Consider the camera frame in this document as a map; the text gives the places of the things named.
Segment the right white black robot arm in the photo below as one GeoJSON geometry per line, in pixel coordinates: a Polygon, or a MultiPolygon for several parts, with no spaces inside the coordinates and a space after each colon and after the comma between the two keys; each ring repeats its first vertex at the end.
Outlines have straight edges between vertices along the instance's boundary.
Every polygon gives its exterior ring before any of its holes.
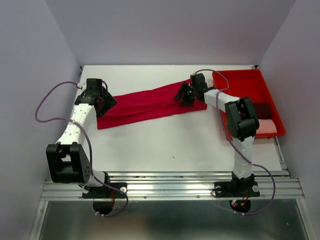
{"type": "Polygon", "coordinates": [[[202,73],[190,76],[190,83],[182,83],[174,99],[182,106],[192,106],[195,101],[216,108],[224,113],[226,122],[221,122],[227,140],[234,149],[234,165],[230,181],[216,181],[211,194],[216,198],[240,198],[245,195],[260,195],[255,181],[252,151],[255,135],[260,126],[249,97],[226,94],[223,89],[209,87],[202,73]]]}

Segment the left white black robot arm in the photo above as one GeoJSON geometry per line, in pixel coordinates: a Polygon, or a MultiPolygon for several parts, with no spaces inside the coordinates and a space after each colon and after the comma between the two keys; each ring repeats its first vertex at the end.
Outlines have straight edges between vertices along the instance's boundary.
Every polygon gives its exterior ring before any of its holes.
{"type": "Polygon", "coordinates": [[[99,78],[88,78],[79,89],[81,94],[75,99],[63,134],[46,148],[49,172],[54,183],[74,183],[86,191],[94,188],[100,197],[106,197],[111,193],[109,176],[93,169],[93,154],[86,153],[83,144],[90,142],[87,131],[92,121],[103,117],[117,101],[99,78]]]}

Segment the red t-shirt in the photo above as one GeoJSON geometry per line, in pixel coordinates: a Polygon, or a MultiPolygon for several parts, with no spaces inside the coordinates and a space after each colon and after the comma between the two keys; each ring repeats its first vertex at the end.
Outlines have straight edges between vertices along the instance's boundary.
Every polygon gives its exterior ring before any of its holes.
{"type": "Polygon", "coordinates": [[[196,101],[192,106],[174,101],[183,81],[151,90],[115,96],[117,104],[96,120],[97,129],[109,129],[137,122],[204,111],[207,105],[196,101]]]}

